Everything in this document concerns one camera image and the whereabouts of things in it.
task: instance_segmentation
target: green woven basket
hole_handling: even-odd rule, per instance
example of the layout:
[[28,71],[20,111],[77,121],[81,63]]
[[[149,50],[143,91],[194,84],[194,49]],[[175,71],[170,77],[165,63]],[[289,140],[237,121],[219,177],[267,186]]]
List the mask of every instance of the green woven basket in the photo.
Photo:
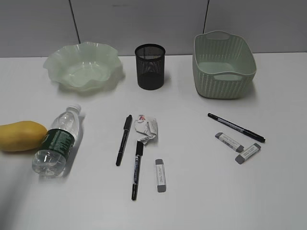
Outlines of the green woven basket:
[[252,82],[256,69],[253,54],[242,37],[223,31],[195,37],[193,75],[201,96],[239,98]]

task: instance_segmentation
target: yellow mango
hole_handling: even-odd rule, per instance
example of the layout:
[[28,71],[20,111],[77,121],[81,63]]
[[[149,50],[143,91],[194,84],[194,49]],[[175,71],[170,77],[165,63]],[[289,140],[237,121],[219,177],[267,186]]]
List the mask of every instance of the yellow mango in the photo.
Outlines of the yellow mango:
[[47,129],[34,121],[0,126],[0,150],[26,151],[40,146]]

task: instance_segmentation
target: glass bowl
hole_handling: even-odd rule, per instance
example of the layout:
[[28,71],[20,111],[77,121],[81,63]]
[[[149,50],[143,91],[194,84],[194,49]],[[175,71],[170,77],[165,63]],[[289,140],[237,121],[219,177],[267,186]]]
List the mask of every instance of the glass bowl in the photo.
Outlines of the glass bowl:
[[103,87],[122,64],[118,51],[111,46],[84,42],[64,46],[51,54],[43,67],[52,81],[69,89],[87,91]]

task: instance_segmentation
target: black marker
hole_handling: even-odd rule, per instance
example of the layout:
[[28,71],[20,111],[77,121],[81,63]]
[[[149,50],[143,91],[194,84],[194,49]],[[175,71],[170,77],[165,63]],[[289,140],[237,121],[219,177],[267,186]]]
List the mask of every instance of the black marker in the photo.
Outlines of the black marker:
[[233,129],[235,129],[236,131],[239,131],[239,132],[245,134],[246,136],[248,136],[250,138],[253,138],[253,139],[255,139],[257,141],[260,141],[262,143],[265,142],[264,137],[262,137],[262,136],[260,136],[260,135],[258,135],[256,133],[253,133],[252,131],[250,131],[248,129],[244,129],[244,128],[240,127],[240,126],[235,125],[234,123],[226,121],[226,120],[224,120],[224,119],[222,119],[222,118],[220,118],[220,117],[218,117],[216,115],[213,115],[213,114],[208,114],[208,117],[211,117],[212,119],[214,119],[214,120],[216,120],[218,122],[221,122],[222,124],[227,125],[227,126],[233,128]]
[[118,151],[116,166],[120,166],[121,159],[123,158],[125,146],[126,146],[128,135],[129,135],[130,128],[131,128],[131,123],[132,123],[132,116],[129,115],[126,118],[126,122],[125,122],[125,125],[124,125],[124,135],[123,135],[123,138],[121,140],[120,148],[119,148],[119,151]]
[[136,153],[135,153],[135,165],[134,165],[132,196],[131,196],[132,200],[136,200],[136,196],[138,194],[139,175],[140,175],[140,166],[141,166],[142,156],[143,156],[143,143],[138,141],[136,145]]

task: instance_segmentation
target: white table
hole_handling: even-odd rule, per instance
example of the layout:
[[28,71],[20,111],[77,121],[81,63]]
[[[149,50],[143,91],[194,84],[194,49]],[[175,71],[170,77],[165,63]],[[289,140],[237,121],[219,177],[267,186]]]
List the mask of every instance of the white table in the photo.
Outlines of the white table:
[[[33,120],[49,127],[79,103],[83,139],[70,172],[52,180],[32,171],[31,154],[0,153],[1,230],[306,229],[307,53],[255,54],[254,86],[239,100],[200,97],[191,56],[166,57],[166,81],[156,91],[137,85],[135,57],[121,57],[126,77],[90,95],[51,83],[45,59],[0,59],[0,124]],[[256,141],[208,112],[264,136],[261,151],[237,164],[237,153],[214,135],[225,132],[246,148]],[[144,148],[136,202],[134,129],[115,166],[128,114],[154,116],[159,126],[158,141]],[[158,158],[165,162],[165,193],[156,188]]]

